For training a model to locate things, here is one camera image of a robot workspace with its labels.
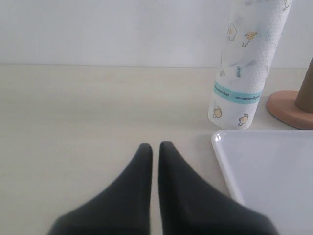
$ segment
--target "table surface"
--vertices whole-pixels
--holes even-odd
[[[228,194],[207,119],[215,69],[0,65],[0,234],[43,235],[108,186],[138,145],[154,151],[152,235],[161,234],[158,148],[172,141]],[[293,129],[266,110],[306,69],[272,69],[250,129]]]

